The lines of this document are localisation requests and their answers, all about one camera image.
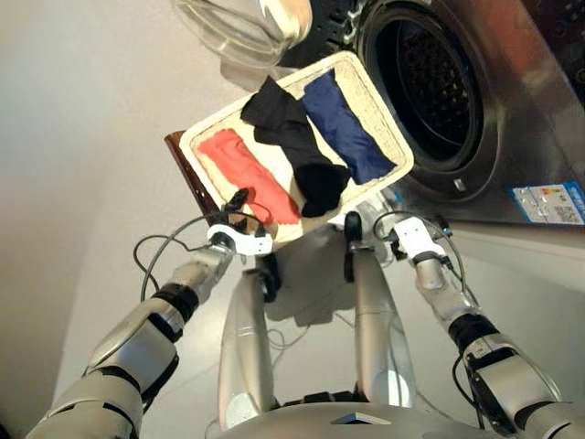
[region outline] orange towel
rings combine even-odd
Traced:
[[[203,141],[198,150],[216,164],[229,183],[250,191],[247,203],[262,223],[299,222],[297,205],[234,130],[215,133]]]

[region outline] energy label sticker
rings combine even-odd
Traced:
[[[575,182],[514,187],[510,194],[530,222],[585,225],[585,196]]]

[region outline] black sock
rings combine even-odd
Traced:
[[[337,208],[350,178],[349,170],[321,154],[300,102],[269,77],[246,103],[241,119],[256,127],[257,142],[281,146],[307,200],[304,217],[320,217]]]

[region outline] washing machine drum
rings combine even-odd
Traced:
[[[483,107],[459,40],[415,4],[374,6],[365,14],[358,51],[402,125],[417,166],[462,168],[479,145]]]

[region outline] white tray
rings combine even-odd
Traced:
[[[350,179],[341,196],[338,209],[327,212],[323,217],[301,218],[297,224],[278,225],[270,228],[275,249],[320,227],[340,213],[353,209],[374,193],[406,176],[414,165],[412,152],[400,129],[368,77],[366,70],[352,52],[336,53],[279,80],[278,83],[296,99],[300,99],[304,95],[304,86],[330,69],[335,69],[335,79],[352,112],[362,123],[364,129],[374,137],[384,155],[395,163],[396,167],[386,176],[371,180],[365,185],[357,185],[353,179]],[[189,128],[181,137],[179,144],[181,151],[201,179],[209,195],[218,206],[222,206],[238,188],[231,185],[219,172],[216,165],[206,155],[197,151],[197,147],[219,130],[228,128],[235,130],[258,161],[268,168],[281,186],[290,193],[300,211],[304,205],[304,198],[294,182],[293,169],[281,148],[276,145],[255,142],[254,127],[244,123],[239,118],[241,109],[249,99],[250,96],[240,99],[208,117],[205,121],[196,123]],[[345,165],[345,162],[326,143],[316,128],[313,128],[320,151],[332,162]]]

